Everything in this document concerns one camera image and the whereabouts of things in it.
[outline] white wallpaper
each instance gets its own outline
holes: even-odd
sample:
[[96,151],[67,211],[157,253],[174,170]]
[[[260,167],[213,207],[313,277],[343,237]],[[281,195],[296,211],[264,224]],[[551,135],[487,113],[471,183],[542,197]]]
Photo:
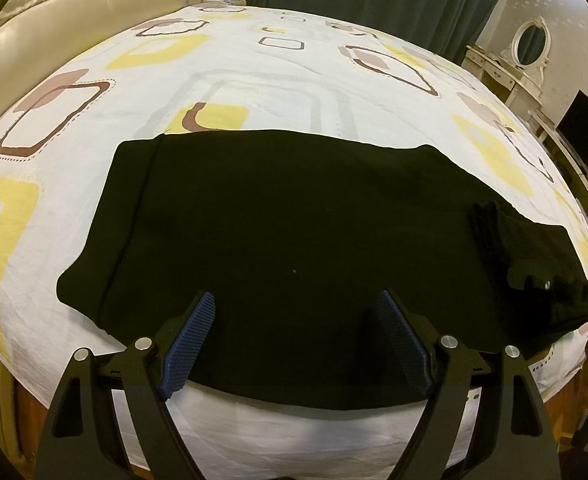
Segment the white wallpaper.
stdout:
[[558,123],[578,90],[588,95],[588,3],[585,0],[507,0],[488,41],[500,53],[520,25],[537,15],[552,34],[549,63],[544,70],[542,111]]

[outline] cream tufted headboard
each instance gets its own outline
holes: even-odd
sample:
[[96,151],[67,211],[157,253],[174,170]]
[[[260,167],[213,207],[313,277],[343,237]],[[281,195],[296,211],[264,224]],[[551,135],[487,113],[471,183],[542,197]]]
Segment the cream tufted headboard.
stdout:
[[9,0],[0,13],[0,116],[74,56],[200,0]]

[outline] folded black garment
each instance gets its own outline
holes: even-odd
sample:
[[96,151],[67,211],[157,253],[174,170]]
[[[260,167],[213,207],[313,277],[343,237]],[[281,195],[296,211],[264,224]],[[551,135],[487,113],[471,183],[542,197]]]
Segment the folded black garment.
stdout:
[[474,349],[550,342],[553,327],[496,298],[468,220],[489,202],[525,233],[553,229],[544,254],[574,250],[432,146],[279,130],[123,142],[58,297],[129,344],[208,290],[216,319],[190,380],[314,408],[404,404],[418,399],[376,320],[383,289]]
[[[564,227],[515,218],[497,202],[474,205],[469,218],[500,310],[505,316],[526,315],[526,339],[551,344],[588,321],[581,304],[545,293],[545,284],[551,286],[557,278],[563,283],[586,281]],[[528,354],[534,350],[527,342],[523,349]]]

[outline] silver bolt head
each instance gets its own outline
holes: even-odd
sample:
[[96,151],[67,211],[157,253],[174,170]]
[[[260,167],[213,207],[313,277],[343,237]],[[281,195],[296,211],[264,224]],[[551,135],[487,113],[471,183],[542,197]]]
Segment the silver bolt head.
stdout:
[[520,355],[520,350],[518,348],[516,348],[513,345],[508,345],[505,347],[505,353],[509,356],[509,357],[518,357]]
[[141,337],[136,339],[134,346],[138,350],[147,350],[149,347],[152,346],[152,340],[149,337]]
[[440,344],[445,348],[456,348],[458,346],[458,339],[452,335],[443,335],[440,338]]
[[74,352],[74,359],[76,361],[85,361],[89,354],[90,352],[87,348],[79,348],[76,352]]

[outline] white bed sheet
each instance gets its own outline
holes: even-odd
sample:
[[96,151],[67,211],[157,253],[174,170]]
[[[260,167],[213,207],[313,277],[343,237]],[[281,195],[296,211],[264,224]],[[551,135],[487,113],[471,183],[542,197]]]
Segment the white bed sheet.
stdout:
[[[199,103],[194,126],[184,118]],[[122,348],[56,298],[116,147],[199,126],[434,145],[524,216],[564,225],[588,277],[588,226],[560,173],[460,67],[311,14],[188,7],[81,54],[0,118],[0,358],[44,405],[74,349]],[[545,399],[576,373],[587,339],[586,326],[567,334],[531,367]],[[464,457],[477,395],[470,393],[451,463]],[[130,459],[144,466],[122,394],[116,403]],[[355,412],[278,406],[192,383],[168,406],[212,480],[384,478],[423,410],[421,403]]]

